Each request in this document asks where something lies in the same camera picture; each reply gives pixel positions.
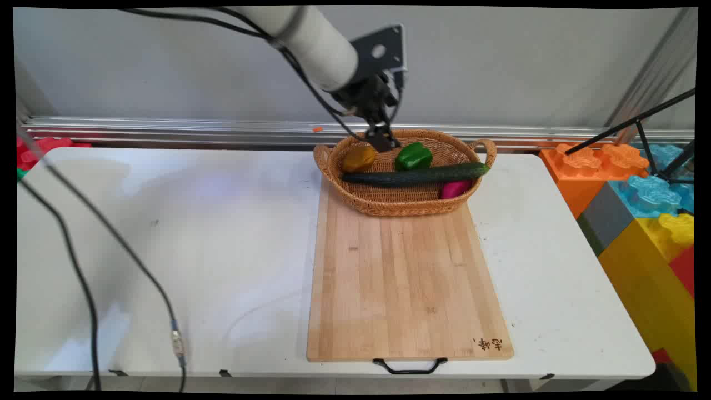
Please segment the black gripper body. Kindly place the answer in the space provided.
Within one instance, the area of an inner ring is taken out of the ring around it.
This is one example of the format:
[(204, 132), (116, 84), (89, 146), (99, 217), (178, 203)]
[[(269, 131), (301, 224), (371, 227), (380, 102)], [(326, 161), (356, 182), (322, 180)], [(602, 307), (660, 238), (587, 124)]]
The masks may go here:
[(399, 111), (402, 99), (402, 80), (395, 79), (396, 96), (391, 91), (390, 76), (386, 72), (351, 83), (331, 93), (343, 107), (343, 116), (360, 117), (368, 124), (391, 124)]

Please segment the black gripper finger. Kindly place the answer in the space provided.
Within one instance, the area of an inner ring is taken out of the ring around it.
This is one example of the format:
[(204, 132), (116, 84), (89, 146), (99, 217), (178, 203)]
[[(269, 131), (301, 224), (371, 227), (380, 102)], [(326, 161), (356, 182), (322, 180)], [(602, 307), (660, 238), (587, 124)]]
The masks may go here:
[(393, 121), (397, 116), (399, 109), (400, 107), (393, 107), (390, 114), (384, 114), (384, 136), (388, 140), (390, 148), (399, 148), (402, 146), (400, 141), (396, 138), (396, 136), (394, 136), (392, 129)]
[(365, 140), (375, 151), (379, 153), (389, 152), (395, 148), (390, 148), (388, 140), (384, 136), (384, 122), (381, 124), (369, 124), (365, 131)]

